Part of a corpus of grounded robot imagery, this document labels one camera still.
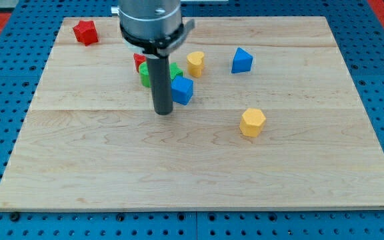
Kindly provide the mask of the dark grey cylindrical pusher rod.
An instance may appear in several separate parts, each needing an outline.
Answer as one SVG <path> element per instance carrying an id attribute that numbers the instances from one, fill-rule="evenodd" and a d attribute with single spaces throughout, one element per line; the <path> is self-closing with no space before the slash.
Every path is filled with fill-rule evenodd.
<path id="1" fill-rule="evenodd" d="M 168 115 L 173 110 L 169 59 L 167 57 L 147 58 L 146 64 L 154 110 L 158 115 Z"/>

